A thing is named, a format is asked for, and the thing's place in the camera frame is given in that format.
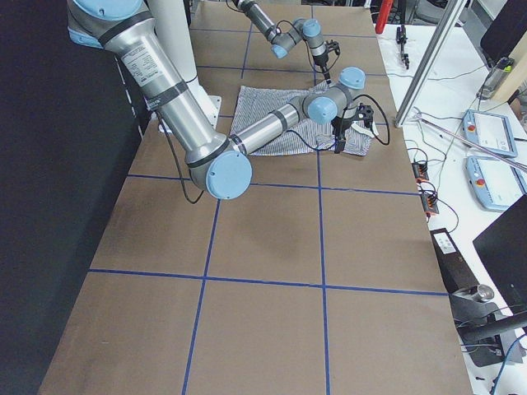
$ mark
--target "black monitor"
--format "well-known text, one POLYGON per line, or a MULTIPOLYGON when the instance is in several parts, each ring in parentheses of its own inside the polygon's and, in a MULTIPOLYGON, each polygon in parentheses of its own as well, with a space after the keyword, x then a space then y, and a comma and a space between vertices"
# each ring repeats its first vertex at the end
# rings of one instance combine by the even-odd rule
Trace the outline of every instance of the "black monitor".
POLYGON ((527 305, 527 195, 474 241, 481 262, 513 313, 527 305))

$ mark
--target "blue cable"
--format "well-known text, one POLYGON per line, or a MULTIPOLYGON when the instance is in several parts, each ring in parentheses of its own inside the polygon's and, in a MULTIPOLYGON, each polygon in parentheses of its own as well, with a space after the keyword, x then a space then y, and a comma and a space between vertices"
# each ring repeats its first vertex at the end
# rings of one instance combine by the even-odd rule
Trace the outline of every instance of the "blue cable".
POLYGON ((514 340, 511 346, 509 347, 509 350, 507 350, 507 353, 505 354, 505 358, 503 359, 503 363, 501 364, 500 371, 497 374, 496 379, 494 380, 494 387, 492 387, 491 395, 495 395, 496 393, 497 384, 500 381, 501 374, 503 373, 503 370, 505 369, 505 365, 507 361, 509 360, 509 355, 511 354, 512 347, 514 347, 517 343, 519 343, 520 340, 523 339, 525 336, 527 336, 527 333, 524 333, 523 335, 518 337, 516 340, 514 340))

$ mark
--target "light blue cap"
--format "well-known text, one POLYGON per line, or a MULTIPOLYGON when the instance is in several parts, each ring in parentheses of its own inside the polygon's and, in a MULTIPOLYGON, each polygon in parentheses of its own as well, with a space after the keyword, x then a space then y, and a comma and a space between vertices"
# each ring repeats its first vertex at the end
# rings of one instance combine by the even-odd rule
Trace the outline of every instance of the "light blue cap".
POLYGON ((337 105, 329 97, 317 97, 307 107, 310 119, 321 125, 332 121, 337 116, 337 112, 337 105))
POLYGON ((121 21, 139 9, 142 0, 73 0, 86 14, 105 21, 121 21))
POLYGON ((316 37, 320 34, 320 31, 320 23, 316 19, 308 19, 302 27, 302 33, 306 37, 316 37))
POLYGON ((271 50, 276 55, 276 57, 279 59, 285 58, 287 56, 287 51, 285 50, 285 48, 281 47, 280 45, 273 44, 273 46, 271 46, 271 50))
POLYGON ((68 31, 69 31, 69 38, 75 44, 85 45, 86 47, 102 49, 102 45, 100 45, 100 42, 95 37, 92 37, 90 35, 85 35, 84 33, 81 33, 80 31, 76 31, 70 27, 68 27, 68 31))
POLYGON ((207 171, 207 190, 218 199, 239 197, 250 185, 253 169, 245 155, 237 151, 222 152, 207 171))
POLYGON ((358 67, 346 67, 338 81, 351 89, 364 89, 366 74, 358 67))

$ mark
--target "striped cloth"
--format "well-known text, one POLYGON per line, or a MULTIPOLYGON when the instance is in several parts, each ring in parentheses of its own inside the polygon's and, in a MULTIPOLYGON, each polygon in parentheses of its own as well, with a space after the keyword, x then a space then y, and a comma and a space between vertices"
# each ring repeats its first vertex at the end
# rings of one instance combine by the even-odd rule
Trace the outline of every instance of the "striped cloth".
MULTIPOLYGON (((325 82, 309 89, 308 91, 278 89, 257 89, 248 86, 240 88, 234 119, 232 120, 231 134, 239 132, 252 123, 263 118, 269 112, 282 107, 295 96, 321 93, 327 89, 325 82)), ((304 119, 294 128, 304 140, 312 147, 318 149, 330 148, 334 143, 332 126, 330 123, 319 125, 310 119, 304 119)), ((346 131, 346 146, 344 152, 364 156, 370 149, 371 137, 348 129, 346 131)), ((269 144, 261 147, 251 155, 255 156, 283 156, 306 154, 313 152, 294 133, 283 133, 269 144)))

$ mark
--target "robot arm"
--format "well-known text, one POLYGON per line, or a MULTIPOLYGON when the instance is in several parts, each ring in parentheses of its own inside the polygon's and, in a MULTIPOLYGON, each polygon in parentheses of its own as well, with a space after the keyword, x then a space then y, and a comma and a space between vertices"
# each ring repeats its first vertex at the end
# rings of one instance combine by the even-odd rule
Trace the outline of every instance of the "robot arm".
POLYGON ((331 83, 328 69, 329 53, 335 51, 339 55, 340 48, 335 41, 324 41, 322 29, 316 19, 295 19, 290 22, 291 29, 283 33, 253 0, 233 0, 233 2, 271 43, 271 50, 277 58, 286 57, 295 45, 304 40, 311 52, 313 62, 320 67, 328 84, 331 83))
POLYGON ((348 113, 363 88, 365 75, 349 67, 325 93, 297 97, 227 137, 214 130, 184 79, 154 33, 155 20, 137 0, 68 0, 69 31, 74 42, 103 48, 123 61, 151 109, 161 114, 186 151, 193 182, 215 198, 240 196, 250 184, 246 155, 280 136, 302 119, 328 123, 348 113))

